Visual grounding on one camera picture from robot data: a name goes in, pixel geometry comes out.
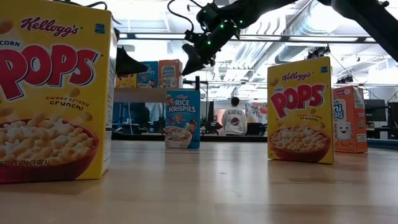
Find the shelf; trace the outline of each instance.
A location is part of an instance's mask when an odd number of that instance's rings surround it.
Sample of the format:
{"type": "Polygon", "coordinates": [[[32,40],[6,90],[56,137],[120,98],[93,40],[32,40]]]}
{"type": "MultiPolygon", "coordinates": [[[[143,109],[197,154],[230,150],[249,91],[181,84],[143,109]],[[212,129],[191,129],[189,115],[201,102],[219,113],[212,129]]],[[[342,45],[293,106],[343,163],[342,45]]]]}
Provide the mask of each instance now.
{"type": "Polygon", "coordinates": [[[114,102],[165,103],[166,88],[115,88],[114,102]]]}

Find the red bowl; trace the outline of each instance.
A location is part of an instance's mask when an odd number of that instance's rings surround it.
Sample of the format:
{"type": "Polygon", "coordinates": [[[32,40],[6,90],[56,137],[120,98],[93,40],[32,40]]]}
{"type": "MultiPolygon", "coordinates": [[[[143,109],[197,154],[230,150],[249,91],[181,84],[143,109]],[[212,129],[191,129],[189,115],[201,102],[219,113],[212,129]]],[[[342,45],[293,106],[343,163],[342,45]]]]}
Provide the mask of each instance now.
{"type": "Polygon", "coordinates": [[[280,148],[275,145],[271,141],[269,141],[269,144],[271,145],[271,150],[275,153],[275,155],[282,160],[287,160],[287,161],[300,161],[300,162],[319,162],[321,161],[324,156],[328,153],[331,140],[330,137],[327,136],[324,133],[320,134],[328,139],[328,143],[325,145],[320,150],[317,151],[311,151],[311,152],[294,152],[290,151],[289,149],[286,148],[280,148]]]}
{"type": "Polygon", "coordinates": [[[95,139],[95,145],[92,147],[93,151],[78,160],[71,161],[65,164],[59,164],[54,166],[38,166],[38,167],[18,167],[18,166],[2,166],[0,164],[0,183],[20,183],[20,182],[46,182],[46,181],[58,181],[58,180],[75,180],[79,177],[87,168],[97,152],[98,137],[97,135],[81,126],[73,125],[75,128],[82,128],[83,132],[86,133],[90,138],[95,139]]]}

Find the wooden table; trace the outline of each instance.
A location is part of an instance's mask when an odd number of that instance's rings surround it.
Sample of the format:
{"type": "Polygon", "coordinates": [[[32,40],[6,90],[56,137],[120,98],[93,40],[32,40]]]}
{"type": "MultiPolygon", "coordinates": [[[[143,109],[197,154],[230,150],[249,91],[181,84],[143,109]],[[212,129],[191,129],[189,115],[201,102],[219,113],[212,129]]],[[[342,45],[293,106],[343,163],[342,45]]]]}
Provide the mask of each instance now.
{"type": "Polygon", "coordinates": [[[1,223],[398,223],[398,153],[269,161],[264,143],[114,141],[103,180],[0,185],[1,223]]]}

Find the cereal box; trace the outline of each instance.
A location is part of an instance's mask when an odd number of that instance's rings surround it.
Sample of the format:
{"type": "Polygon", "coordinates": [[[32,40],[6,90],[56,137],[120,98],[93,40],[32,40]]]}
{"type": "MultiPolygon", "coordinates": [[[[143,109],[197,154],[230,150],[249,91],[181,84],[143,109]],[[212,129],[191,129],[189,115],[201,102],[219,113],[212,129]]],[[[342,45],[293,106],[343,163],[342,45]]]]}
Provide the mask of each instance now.
{"type": "Polygon", "coordinates": [[[116,87],[118,88],[135,88],[137,87],[137,75],[119,75],[116,78],[116,87]]]}
{"type": "Polygon", "coordinates": [[[138,88],[157,88],[159,86],[159,72],[158,62],[141,62],[148,67],[148,71],[137,74],[138,88]]]}
{"type": "Polygon", "coordinates": [[[180,60],[159,61],[159,88],[182,88],[180,60]]]}
{"type": "Polygon", "coordinates": [[[329,57],[268,68],[268,158],[333,163],[329,57]]]}
{"type": "Polygon", "coordinates": [[[200,91],[167,91],[165,144],[167,148],[199,148],[200,91]]]}
{"type": "Polygon", "coordinates": [[[4,1],[0,26],[0,183],[101,178],[111,149],[111,13],[4,1]]]}
{"type": "Polygon", "coordinates": [[[335,88],[336,152],[367,152],[365,101],[361,88],[345,86],[335,88]]]}

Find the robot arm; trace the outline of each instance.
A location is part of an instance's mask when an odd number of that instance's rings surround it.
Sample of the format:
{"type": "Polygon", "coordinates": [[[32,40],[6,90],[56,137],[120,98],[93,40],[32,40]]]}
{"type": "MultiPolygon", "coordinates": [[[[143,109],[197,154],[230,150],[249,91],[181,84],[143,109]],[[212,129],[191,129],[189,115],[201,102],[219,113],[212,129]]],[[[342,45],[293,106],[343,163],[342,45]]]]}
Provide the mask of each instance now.
{"type": "MultiPolygon", "coordinates": [[[[197,21],[206,27],[203,34],[186,31],[185,39],[193,43],[185,44],[184,51],[189,60],[183,75],[214,65],[215,53],[220,51],[227,41],[236,36],[240,29],[255,23],[264,13],[278,9],[296,0],[237,0],[218,8],[216,4],[207,4],[197,14],[197,21]]],[[[388,2],[379,4],[376,0],[318,0],[331,6],[343,17],[356,21],[380,46],[398,61],[398,21],[387,12],[388,2]]]]}

